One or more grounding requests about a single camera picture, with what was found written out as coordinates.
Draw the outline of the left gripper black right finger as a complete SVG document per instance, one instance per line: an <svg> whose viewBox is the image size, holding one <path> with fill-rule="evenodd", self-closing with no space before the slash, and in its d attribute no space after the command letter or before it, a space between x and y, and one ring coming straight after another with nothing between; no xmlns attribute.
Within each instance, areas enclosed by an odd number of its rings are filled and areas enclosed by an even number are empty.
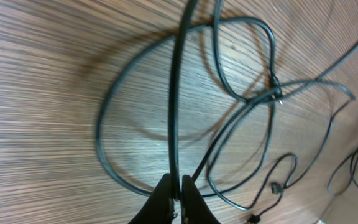
<svg viewBox="0 0 358 224"><path fill-rule="evenodd" d="M181 222L183 224L219 224L189 175L182 177Z"/></svg>

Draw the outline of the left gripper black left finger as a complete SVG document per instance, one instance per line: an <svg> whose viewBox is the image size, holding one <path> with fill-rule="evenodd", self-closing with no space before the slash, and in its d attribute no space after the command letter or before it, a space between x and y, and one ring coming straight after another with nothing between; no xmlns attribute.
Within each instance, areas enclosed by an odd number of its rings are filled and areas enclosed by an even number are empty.
<svg viewBox="0 0 358 224"><path fill-rule="evenodd" d="M174 219L171 192L171 175L164 174L144 206L129 224L171 224Z"/></svg>

